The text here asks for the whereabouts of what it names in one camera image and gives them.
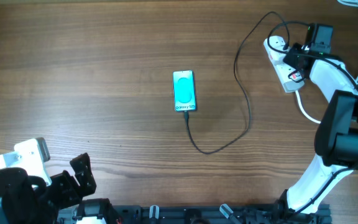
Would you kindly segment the blue screen smartphone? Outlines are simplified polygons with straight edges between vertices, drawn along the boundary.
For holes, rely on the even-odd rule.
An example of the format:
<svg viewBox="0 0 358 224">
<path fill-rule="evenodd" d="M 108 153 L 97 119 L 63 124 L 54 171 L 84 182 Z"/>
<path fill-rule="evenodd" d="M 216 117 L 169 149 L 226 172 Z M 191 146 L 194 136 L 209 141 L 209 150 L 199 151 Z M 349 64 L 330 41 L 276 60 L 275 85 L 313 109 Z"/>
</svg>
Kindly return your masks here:
<svg viewBox="0 0 358 224">
<path fill-rule="evenodd" d="M 196 96 L 192 70 L 173 72 L 173 94 L 175 111 L 195 111 Z"/>
</svg>

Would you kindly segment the white power strip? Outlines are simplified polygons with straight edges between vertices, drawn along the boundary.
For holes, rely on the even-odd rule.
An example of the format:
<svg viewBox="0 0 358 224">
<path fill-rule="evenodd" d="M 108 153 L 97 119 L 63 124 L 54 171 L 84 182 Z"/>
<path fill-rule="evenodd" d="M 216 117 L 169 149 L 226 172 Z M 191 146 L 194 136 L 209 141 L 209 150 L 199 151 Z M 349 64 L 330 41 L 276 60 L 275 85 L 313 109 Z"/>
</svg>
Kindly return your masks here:
<svg viewBox="0 0 358 224">
<path fill-rule="evenodd" d="M 267 43 L 268 40 L 270 41 L 270 45 L 273 48 L 283 51 L 285 41 L 282 37 L 275 35 L 271 36 L 269 39 L 264 40 L 264 47 L 267 54 L 269 52 L 267 50 L 267 47 L 269 47 Z M 273 68 L 277 74 L 278 79 L 280 80 L 280 83 L 282 84 L 285 93 L 295 92 L 305 84 L 304 81 L 301 80 L 300 72 L 296 72 L 293 67 L 286 64 L 284 61 L 280 64 L 273 65 Z"/>
</svg>

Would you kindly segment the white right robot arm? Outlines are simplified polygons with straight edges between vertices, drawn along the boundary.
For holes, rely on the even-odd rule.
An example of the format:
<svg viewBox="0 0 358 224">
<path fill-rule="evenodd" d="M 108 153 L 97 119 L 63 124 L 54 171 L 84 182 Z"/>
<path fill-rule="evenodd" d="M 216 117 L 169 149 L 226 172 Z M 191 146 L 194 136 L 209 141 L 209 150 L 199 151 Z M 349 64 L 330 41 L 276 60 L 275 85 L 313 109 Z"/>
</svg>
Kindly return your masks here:
<svg viewBox="0 0 358 224">
<path fill-rule="evenodd" d="M 277 202 L 276 214 L 283 221 L 316 213 L 335 185 L 358 170 L 358 83 L 342 60 L 330 53 L 333 27 L 307 24 L 307 28 L 305 44 L 281 51 L 284 64 L 294 69 L 287 78 L 293 83 L 311 80 L 329 104 L 315 134 L 311 164 Z"/>
</svg>

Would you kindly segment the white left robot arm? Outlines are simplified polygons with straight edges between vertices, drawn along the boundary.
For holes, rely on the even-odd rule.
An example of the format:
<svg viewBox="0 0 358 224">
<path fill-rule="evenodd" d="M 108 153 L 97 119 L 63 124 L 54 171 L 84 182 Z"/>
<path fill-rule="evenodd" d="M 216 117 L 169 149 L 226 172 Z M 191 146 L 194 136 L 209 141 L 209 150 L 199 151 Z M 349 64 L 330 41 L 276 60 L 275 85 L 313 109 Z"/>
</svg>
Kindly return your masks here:
<svg viewBox="0 0 358 224">
<path fill-rule="evenodd" d="M 70 161 L 75 171 L 43 178 L 20 167 L 0 170 L 0 223 L 55 223 L 61 209 L 81 203 L 96 191 L 90 157 L 81 154 Z"/>
</svg>

